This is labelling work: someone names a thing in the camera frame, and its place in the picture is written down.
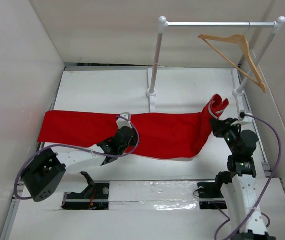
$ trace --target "vertical pole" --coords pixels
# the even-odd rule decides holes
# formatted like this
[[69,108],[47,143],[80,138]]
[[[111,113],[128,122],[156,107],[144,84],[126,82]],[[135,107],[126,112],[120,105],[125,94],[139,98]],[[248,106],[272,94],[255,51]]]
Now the vertical pole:
[[165,32],[166,27],[167,27],[167,19],[164,16],[161,16],[159,18],[159,30],[158,30],[156,52],[155,52],[154,60],[153,60],[151,84],[150,84],[150,88],[147,90],[148,97],[156,96],[157,94],[155,90],[155,85],[156,85],[156,79],[157,79],[158,62],[159,62],[159,55],[161,53],[163,34]]
[[[272,43],[274,37],[276,36],[276,34],[280,31],[280,29],[282,28],[283,24],[285,23],[285,17],[284,16],[280,16],[278,17],[277,21],[275,22],[275,26],[273,27],[272,32],[270,33],[269,37],[267,38],[266,42],[264,43],[264,45],[262,46],[262,48],[260,49],[257,58],[255,60],[255,65],[257,66],[259,64],[259,62],[261,61],[261,59],[263,58],[265,52],[267,51],[268,47],[270,46],[270,44]],[[253,74],[253,71],[250,70],[248,72],[248,75],[251,76],[251,74]],[[239,88],[235,89],[233,91],[233,95],[244,95],[244,88],[248,82],[248,77],[245,77],[243,79],[243,81],[241,82]]]

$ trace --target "red fabric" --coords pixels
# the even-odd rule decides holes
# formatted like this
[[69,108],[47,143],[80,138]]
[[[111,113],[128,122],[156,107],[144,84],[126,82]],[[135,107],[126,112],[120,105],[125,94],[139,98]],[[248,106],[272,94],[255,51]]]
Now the red fabric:
[[[229,101],[216,94],[202,112],[188,114],[143,113],[131,116],[140,135],[136,155],[158,158],[193,158],[212,132],[210,107],[220,117]],[[46,113],[39,142],[90,147],[115,135],[117,114],[49,111]]]

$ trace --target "clothing rack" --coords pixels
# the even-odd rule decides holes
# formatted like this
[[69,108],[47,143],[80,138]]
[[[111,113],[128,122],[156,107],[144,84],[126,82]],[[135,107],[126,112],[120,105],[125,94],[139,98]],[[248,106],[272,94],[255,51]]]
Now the clothing rack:
[[[166,17],[161,16],[159,18],[159,29],[158,29],[158,37],[156,44],[156,51],[153,61],[153,68],[148,70],[148,78],[151,78],[150,88],[147,90],[146,95],[149,97],[150,102],[150,111],[152,111],[152,106],[155,106],[155,97],[157,95],[157,91],[155,89],[156,79],[157,79],[157,71],[158,71],[158,63],[159,56],[161,52],[161,46],[163,41],[163,34],[166,28],[272,28],[272,31],[262,48],[260,49],[256,59],[255,65],[257,66],[267,51],[268,47],[272,43],[276,34],[280,31],[283,24],[285,23],[285,17],[281,16],[274,22],[168,22]],[[233,91],[233,96],[237,99],[244,95],[244,88],[248,82],[248,78],[245,77],[241,82],[240,86]]]

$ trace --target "hanger hook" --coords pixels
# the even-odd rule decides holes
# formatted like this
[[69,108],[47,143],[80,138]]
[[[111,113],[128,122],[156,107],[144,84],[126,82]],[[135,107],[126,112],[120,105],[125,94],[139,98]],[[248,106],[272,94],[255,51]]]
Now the hanger hook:
[[248,33],[248,32],[249,32],[249,30],[251,29],[252,24],[251,24],[251,22],[250,22],[250,21],[248,21],[248,23],[249,23],[249,27],[248,27],[247,31],[245,31],[245,33],[243,34],[243,36],[245,36],[245,34],[246,34],[246,33]]

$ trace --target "clothes hanger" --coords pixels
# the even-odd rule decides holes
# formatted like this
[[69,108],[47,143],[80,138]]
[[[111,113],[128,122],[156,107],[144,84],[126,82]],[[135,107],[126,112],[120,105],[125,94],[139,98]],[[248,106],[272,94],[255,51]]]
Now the clothes hanger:
[[[239,72],[244,74],[254,84],[259,86],[264,93],[267,91],[267,85],[264,82],[262,75],[260,74],[257,66],[255,65],[255,63],[253,61],[248,40],[244,35],[236,34],[236,35],[232,35],[230,37],[220,37],[220,36],[214,36],[214,35],[201,34],[198,36],[198,38],[202,39],[206,44],[208,44],[212,49],[214,49],[220,56],[222,56],[226,61],[228,61],[231,65],[233,65],[236,69],[238,69]],[[242,69],[240,69],[236,64],[234,64],[231,60],[229,60],[221,51],[219,51],[215,46],[213,46],[207,40],[213,40],[213,41],[231,43],[231,44],[238,44],[243,55],[244,55],[244,57],[246,58],[246,60],[249,64],[256,80],[254,78],[252,78],[251,76],[249,76]]]

